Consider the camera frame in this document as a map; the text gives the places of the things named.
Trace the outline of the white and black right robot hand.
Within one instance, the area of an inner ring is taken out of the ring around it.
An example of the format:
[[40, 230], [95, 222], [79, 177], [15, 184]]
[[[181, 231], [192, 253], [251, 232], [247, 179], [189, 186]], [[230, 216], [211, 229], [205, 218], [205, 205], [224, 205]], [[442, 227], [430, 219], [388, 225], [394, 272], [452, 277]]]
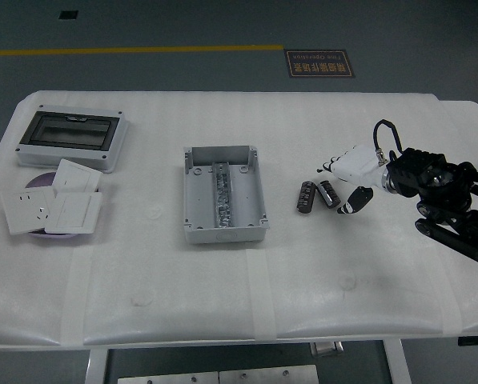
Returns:
[[328, 172], [341, 181], [355, 186], [345, 203], [342, 203], [329, 181], [322, 181], [316, 190], [328, 209], [337, 209], [338, 214], [355, 214], [373, 198], [373, 187], [387, 189], [388, 170], [386, 162], [379, 162], [374, 149], [356, 146], [344, 155], [324, 163], [318, 172]]

